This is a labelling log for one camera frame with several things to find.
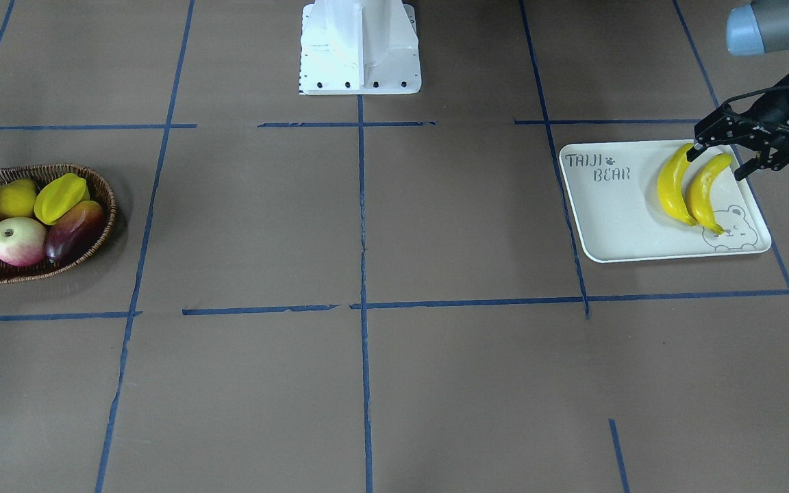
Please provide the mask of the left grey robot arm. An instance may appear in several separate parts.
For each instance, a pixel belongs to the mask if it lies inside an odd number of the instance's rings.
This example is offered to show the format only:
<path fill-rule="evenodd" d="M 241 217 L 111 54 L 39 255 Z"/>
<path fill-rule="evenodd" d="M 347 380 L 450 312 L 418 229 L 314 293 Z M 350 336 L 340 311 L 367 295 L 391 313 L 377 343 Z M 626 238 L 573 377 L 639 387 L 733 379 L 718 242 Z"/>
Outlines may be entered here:
<path fill-rule="evenodd" d="M 727 19 L 727 50 L 736 56 L 789 50 L 789 1 L 753 1 L 733 9 Z M 720 144 L 738 144 L 755 152 L 736 171 L 742 180 L 757 170 L 779 171 L 789 165 L 789 74 L 769 88 L 749 93 L 751 107 L 737 112 L 722 102 L 693 128 L 693 162 Z"/>

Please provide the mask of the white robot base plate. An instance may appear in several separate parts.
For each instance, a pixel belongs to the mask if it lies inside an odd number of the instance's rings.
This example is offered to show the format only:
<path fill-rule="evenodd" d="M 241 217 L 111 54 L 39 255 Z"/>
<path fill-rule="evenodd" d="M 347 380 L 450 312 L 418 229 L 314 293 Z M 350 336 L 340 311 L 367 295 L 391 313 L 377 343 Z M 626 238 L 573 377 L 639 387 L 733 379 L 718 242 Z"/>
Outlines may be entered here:
<path fill-rule="evenodd" d="M 301 12 L 300 94 L 416 94 L 422 88 L 414 7 L 315 1 Z"/>

